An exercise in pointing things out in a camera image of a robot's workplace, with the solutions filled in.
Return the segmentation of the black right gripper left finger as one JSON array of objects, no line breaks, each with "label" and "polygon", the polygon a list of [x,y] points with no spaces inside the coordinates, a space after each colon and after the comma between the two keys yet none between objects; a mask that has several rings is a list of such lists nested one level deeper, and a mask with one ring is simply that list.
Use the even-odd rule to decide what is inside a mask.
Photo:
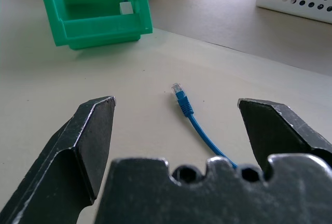
[{"label": "black right gripper left finger", "polygon": [[81,104],[47,142],[1,211],[1,223],[76,223],[103,180],[115,98]]}]

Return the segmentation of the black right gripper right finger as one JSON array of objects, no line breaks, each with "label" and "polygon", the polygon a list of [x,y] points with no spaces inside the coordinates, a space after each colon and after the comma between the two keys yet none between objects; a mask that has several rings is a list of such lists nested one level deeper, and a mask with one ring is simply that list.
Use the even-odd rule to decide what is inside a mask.
[{"label": "black right gripper right finger", "polygon": [[331,165],[331,143],[289,106],[241,98],[238,100],[238,108],[261,169],[267,168],[270,155],[280,153],[311,154]]}]

